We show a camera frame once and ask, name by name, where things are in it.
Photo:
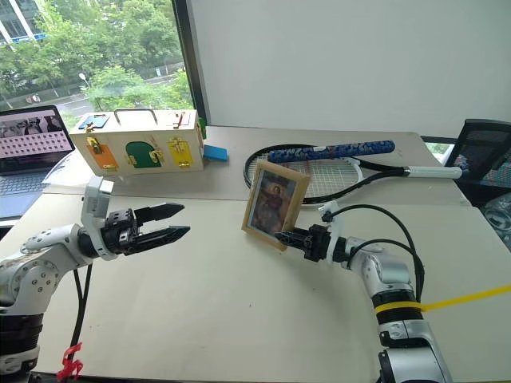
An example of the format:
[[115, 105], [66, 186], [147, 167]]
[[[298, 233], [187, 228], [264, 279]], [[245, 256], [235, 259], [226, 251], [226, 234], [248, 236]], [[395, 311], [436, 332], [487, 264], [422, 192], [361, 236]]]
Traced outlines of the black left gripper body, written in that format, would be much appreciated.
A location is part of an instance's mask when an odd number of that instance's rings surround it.
[[137, 253], [139, 234], [137, 218], [131, 208], [109, 213], [101, 229], [106, 248], [115, 255]]

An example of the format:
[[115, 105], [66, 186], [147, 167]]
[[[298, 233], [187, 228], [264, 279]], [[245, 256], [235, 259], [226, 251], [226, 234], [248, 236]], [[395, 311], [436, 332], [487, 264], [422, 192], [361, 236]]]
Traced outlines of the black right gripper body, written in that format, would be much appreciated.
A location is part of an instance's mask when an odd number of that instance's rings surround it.
[[331, 233], [328, 227], [314, 224], [309, 227], [304, 245], [304, 258], [312, 262], [318, 262], [327, 257], [327, 250], [331, 241]]

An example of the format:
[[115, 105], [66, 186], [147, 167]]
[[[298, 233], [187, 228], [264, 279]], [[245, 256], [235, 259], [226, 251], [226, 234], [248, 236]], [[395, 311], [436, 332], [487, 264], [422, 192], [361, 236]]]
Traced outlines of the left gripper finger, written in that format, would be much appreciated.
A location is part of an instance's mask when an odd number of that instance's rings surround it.
[[184, 210], [184, 205], [182, 204], [162, 203], [151, 207], [142, 207], [136, 209], [135, 217], [137, 220], [137, 225], [142, 226], [147, 222], [170, 218], [182, 210]]
[[174, 243], [190, 231], [189, 226], [170, 226], [165, 229], [138, 235], [129, 242], [130, 253], [141, 253]]

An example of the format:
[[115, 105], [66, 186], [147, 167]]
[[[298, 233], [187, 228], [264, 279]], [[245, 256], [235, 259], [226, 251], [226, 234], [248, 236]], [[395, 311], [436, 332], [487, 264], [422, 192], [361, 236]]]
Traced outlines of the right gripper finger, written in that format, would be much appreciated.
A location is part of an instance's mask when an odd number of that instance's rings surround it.
[[275, 237], [287, 247], [305, 249], [308, 230], [293, 229], [292, 231], [279, 231], [275, 233]]

